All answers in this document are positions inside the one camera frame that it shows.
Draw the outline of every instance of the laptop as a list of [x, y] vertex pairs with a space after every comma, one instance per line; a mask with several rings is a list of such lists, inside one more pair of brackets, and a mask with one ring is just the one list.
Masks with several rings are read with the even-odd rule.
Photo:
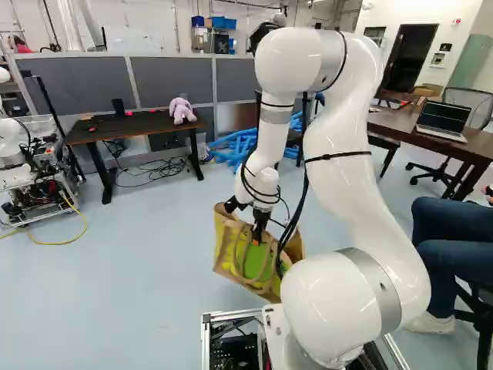
[[471, 108], [467, 106], [427, 100], [416, 122], [416, 130], [419, 133], [466, 143], [462, 130], [470, 114]]

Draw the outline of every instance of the floor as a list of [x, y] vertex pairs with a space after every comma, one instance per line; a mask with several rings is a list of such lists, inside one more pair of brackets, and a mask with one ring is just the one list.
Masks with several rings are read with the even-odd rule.
[[[372, 150], [379, 170], [385, 152]], [[407, 232], [412, 201], [436, 197], [443, 190], [430, 180], [410, 186], [404, 169], [409, 160], [439, 164], [442, 157], [404, 146], [379, 182]], [[2, 240], [0, 368], [197, 369], [203, 312], [265, 304], [212, 272], [212, 208], [232, 195], [233, 176], [224, 165], [208, 164], [203, 171], [203, 182], [182, 173], [145, 187], [118, 189], [107, 206], [100, 203], [99, 179], [89, 175], [82, 207], [89, 229], [81, 239], [60, 247], [35, 245], [24, 233]], [[283, 196], [292, 209], [302, 174], [293, 161], [281, 163]], [[124, 176], [121, 183], [136, 183]], [[482, 182], [493, 183], [493, 170]], [[472, 198], [484, 203], [478, 191]], [[274, 216], [282, 219], [283, 208]], [[80, 227], [77, 216], [60, 217], [36, 225], [32, 232], [44, 241], [60, 241]], [[345, 225], [322, 210], [311, 192], [300, 228], [308, 254], [350, 245]], [[475, 368], [477, 335], [468, 324], [459, 323], [448, 337], [406, 331], [394, 337], [411, 368]]]

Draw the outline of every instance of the dark doorway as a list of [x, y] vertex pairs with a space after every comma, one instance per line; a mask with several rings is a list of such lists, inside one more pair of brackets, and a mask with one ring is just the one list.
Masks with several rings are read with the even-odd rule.
[[382, 87], [405, 93], [421, 72], [438, 25], [401, 25], [385, 67]]

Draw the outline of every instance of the pink stuffed animal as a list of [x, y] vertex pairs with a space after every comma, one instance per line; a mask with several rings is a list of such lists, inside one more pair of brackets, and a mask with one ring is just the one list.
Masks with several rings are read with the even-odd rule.
[[197, 117], [192, 113], [192, 106], [184, 98], [175, 98], [169, 104], [169, 116], [175, 117], [175, 125], [183, 123], [183, 118], [189, 122], [197, 121]]

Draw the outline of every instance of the table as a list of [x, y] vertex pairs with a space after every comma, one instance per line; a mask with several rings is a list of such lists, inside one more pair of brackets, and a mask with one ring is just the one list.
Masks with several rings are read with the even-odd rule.
[[[89, 128], [91, 127], [95, 127], [96, 130], [93, 132], [89, 131]], [[102, 185], [104, 186], [102, 203], [108, 204], [111, 203], [112, 189], [116, 181], [116, 171], [118, 169], [114, 167], [109, 171], [106, 170], [101, 153], [96, 145], [98, 141], [188, 130], [190, 135], [190, 146], [192, 147], [192, 154], [189, 155], [189, 161], [195, 171], [198, 181], [202, 181], [203, 174], [199, 165], [196, 129], [203, 127], [203, 121], [199, 116], [197, 116], [196, 122], [175, 125], [173, 118], [169, 117], [169, 112], [167, 110], [160, 110], [154, 113], [137, 112], [133, 113], [132, 116], [123, 117], [116, 116], [115, 114], [106, 114], [94, 116], [91, 119], [77, 121], [67, 135], [66, 142], [69, 145], [87, 145], [87, 149], [91, 154], [92, 161], [96, 166]]]
[[409, 112], [406, 109], [396, 110], [384, 107], [378, 107], [378, 109], [381, 111], [368, 114], [368, 131], [371, 133], [451, 156], [463, 162], [454, 182], [445, 191], [443, 198], [452, 195], [454, 188], [472, 167], [452, 197], [454, 200], [464, 200], [473, 191], [474, 185], [493, 160], [493, 134], [491, 133], [465, 127], [463, 135], [468, 142], [456, 143], [416, 132], [415, 125], [419, 113]]

